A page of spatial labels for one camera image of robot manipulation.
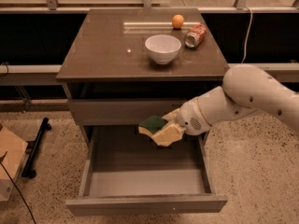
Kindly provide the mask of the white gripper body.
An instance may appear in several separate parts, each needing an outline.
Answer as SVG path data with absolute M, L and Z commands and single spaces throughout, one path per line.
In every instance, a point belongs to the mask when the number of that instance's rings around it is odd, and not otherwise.
M 178 109 L 176 122 L 185 129 L 188 135 L 199 135 L 211 128 L 201 112 L 197 97 L 184 103 Z

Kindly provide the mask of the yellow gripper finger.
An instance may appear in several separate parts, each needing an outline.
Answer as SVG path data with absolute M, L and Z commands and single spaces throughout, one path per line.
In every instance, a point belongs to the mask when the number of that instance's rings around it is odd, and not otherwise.
M 167 121 L 175 120 L 178 112 L 179 112 L 179 109 L 173 110 L 173 111 L 163 115 L 163 119 L 165 119 Z
M 185 127 L 181 127 L 175 122 L 168 122 L 160 131 L 155 133 L 151 139 L 158 146 L 169 147 L 174 142 L 182 139 L 185 130 Z

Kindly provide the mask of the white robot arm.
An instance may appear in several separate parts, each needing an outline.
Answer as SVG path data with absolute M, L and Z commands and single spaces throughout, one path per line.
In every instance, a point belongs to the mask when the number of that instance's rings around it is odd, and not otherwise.
M 219 87 L 165 115 L 166 125 L 152 139 L 168 147 L 183 134 L 199 135 L 218 122 L 242 119 L 259 110 L 299 132 L 299 94 L 254 65 L 236 65 L 226 72 Z

